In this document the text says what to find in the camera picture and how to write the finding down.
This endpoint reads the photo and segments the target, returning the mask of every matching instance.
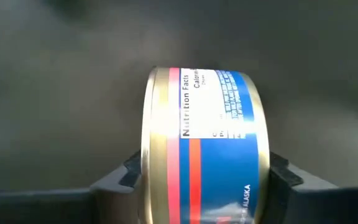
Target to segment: dark background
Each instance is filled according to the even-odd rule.
[[[358,1],[0,0],[0,189],[117,167],[154,65],[246,72],[271,150],[358,185]]]

